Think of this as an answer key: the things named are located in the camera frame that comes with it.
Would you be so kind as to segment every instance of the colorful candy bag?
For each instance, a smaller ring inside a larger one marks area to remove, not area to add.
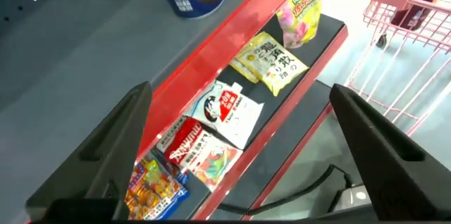
[[[185,111],[185,116],[215,129],[237,148],[244,149],[263,104],[240,94],[238,84],[234,86],[215,80]]]
[[[168,160],[183,170],[190,170],[211,191],[242,153],[203,130],[194,118],[184,119],[182,127],[171,139],[164,145],[157,144],[157,148]]]
[[[265,32],[249,41],[237,55],[237,60],[264,82],[275,97],[284,86],[308,69]]]
[[[315,37],[321,0],[287,0],[276,15],[283,30],[283,45],[294,49]]]
[[[188,196],[155,158],[146,156],[135,166],[125,196],[129,219],[165,220]]]
[[[245,65],[241,64],[236,58],[232,59],[230,62],[230,66],[233,67],[237,72],[241,73],[241,75],[245,76],[252,83],[257,83],[259,79],[255,77],[252,72],[245,67]]]
[[[150,153],[158,160],[159,163],[168,171],[169,175],[175,178],[180,184],[186,185],[188,182],[189,176],[185,173],[182,173],[177,165],[168,161],[164,154],[161,153],[158,149],[150,150]]]

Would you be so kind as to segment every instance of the gummy candy bag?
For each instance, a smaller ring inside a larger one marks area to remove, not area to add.
[[[215,137],[209,140],[206,149],[208,151],[204,152],[206,154],[204,161],[199,162],[192,172],[211,191],[214,191],[242,152]]]
[[[321,0],[287,0],[276,15],[283,30],[283,46],[294,49],[315,37]]]
[[[188,196],[188,191],[148,154],[133,170],[125,203],[130,220],[165,220]]]
[[[160,150],[152,149],[150,150],[150,153],[152,153],[155,159],[158,160],[158,162],[161,163],[161,165],[168,171],[169,175],[174,177],[180,184],[187,184],[189,176],[182,173],[177,165],[168,161]]]

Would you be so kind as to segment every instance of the black cable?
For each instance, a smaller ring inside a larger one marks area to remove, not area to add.
[[[255,209],[246,209],[246,208],[242,208],[242,207],[238,207],[238,206],[231,206],[229,204],[220,204],[218,209],[224,210],[224,211],[228,211],[231,213],[237,213],[237,214],[241,214],[241,215],[246,215],[246,216],[254,216],[256,214],[262,213],[264,211],[273,209],[275,207],[281,206],[283,204],[289,203],[291,201],[294,201],[296,199],[299,199],[300,197],[304,196],[305,194],[310,193],[311,191],[313,191],[314,189],[316,189],[319,185],[321,185],[324,181],[326,181],[326,179],[329,177],[330,174],[332,174],[333,170],[336,169],[338,171],[340,171],[341,173],[343,173],[343,177],[345,179],[346,182],[346,189],[347,188],[351,188],[354,186],[351,176],[346,173],[343,169],[330,164],[329,167],[327,167],[327,170],[323,173],[323,175],[321,175],[315,182],[313,182],[310,186],[308,186],[307,188],[296,192],[286,198],[283,199],[279,199],[278,201],[272,202],[270,204],[266,204],[264,206],[260,206],[257,207]]]

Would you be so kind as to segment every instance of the black plastic panel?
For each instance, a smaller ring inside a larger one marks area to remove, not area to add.
[[[328,47],[336,34],[341,31],[343,26],[343,22],[326,15],[322,15],[316,37],[301,48],[294,49],[291,52],[306,65],[312,66]],[[269,33],[278,42],[283,42],[283,33],[276,17],[272,18],[262,28],[262,31]],[[232,85],[234,82],[239,83],[243,86],[242,93],[244,95],[252,100],[255,100],[257,103],[264,103],[261,115],[250,136],[248,146],[252,143],[252,140],[257,136],[270,118],[277,112],[280,105],[299,84],[304,75],[305,73],[283,88],[277,97],[273,96],[264,83],[252,83],[230,66],[224,69],[218,76],[218,80],[228,83],[229,85]],[[326,105],[329,90],[324,89],[322,85],[321,87],[318,87],[318,84],[319,83],[315,83],[315,87],[312,87],[312,89],[307,93],[309,96],[304,97],[306,101],[302,101],[301,104],[299,104],[302,105],[301,110],[305,109],[307,111],[302,113],[293,111],[295,114],[291,115],[298,116],[296,118],[298,119],[297,123],[301,124],[290,123],[289,120],[292,118],[288,119],[287,123],[289,123],[291,127],[288,125],[283,126],[284,128],[288,127],[285,129],[288,131],[279,132],[280,129],[278,130],[275,136],[266,145],[265,149],[257,156],[254,163],[247,169],[246,173],[238,181],[237,185],[230,191],[230,194],[225,198],[225,202],[229,204],[236,203],[239,206],[242,204],[242,206],[248,207],[256,199],[256,197],[260,195],[260,192],[265,188],[269,180],[271,180],[272,175],[280,168],[294,147],[299,143],[302,136],[316,120],[316,114],[319,114]],[[287,143],[280,144],[276,137],[278,134],[280,135],[279,137],[284,137],[284,140],[286,140]],[[192,178],[191,181],[194,182],[188,184],[187,188],[191,192],[192,198],[184,202],[171,216],[171,219],[173,220],[189,219],[202,204],[205,198],[210,195],[209,190],[202,183],[199,183],[196,178]],[[234,220],[240,218],[239,216],[233,214],[229,215],[220,213],[221,211],[217,210],[215,214],[212,215],[211,219]]]
[[[304,221],[305,223],[318,222],[318,220],[322,221],[361,221],[365,223],[376,223],[379,222],[378,216],[374,211],[374,208],[371,204],[367,204],[364,206],[357,206],[351,209],[341,210],[333,213],[327,213],[323,216],[319,216],[318,218],[312,219],[307,218]]]
[[[124,199],[127,194],[151,102],[152,90],[148,82],[133,87],[27,200],[31,221],[61,216],[72,220],[69,216],[77,218],[88,214],[84,212],[86,209],[92,212],[93,208],[102,212],[100,216],[114,213],[117,199]],[[76,202],[82,198],[88,200]],[[95,206],[89,204],[89,199],[116,199],[116,202],[112,201],[109,208],[108,201],[103,201],[106,206]],[[58,211],[67,211],[71,209],[69,206],[74,206],[71,213]],[[128,217],[129,210],[119,212]]]

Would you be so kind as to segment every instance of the blue snack package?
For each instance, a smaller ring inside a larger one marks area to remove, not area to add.
[[[179,183],[186,185],[188,178],[190,177],[188,174],[182,173],[180,171],[180,168],[176,164],[171,163],[166,158],[164,158],[164,154],[158,149],[152,149],[150,151],[150,154],[159,163],[161,163],[161,165],[169,172],[169,174],[172,175]]]
[[[131,177],[126,204],[131,220],[166,220],[189,197],[189,192],[151,154]]]

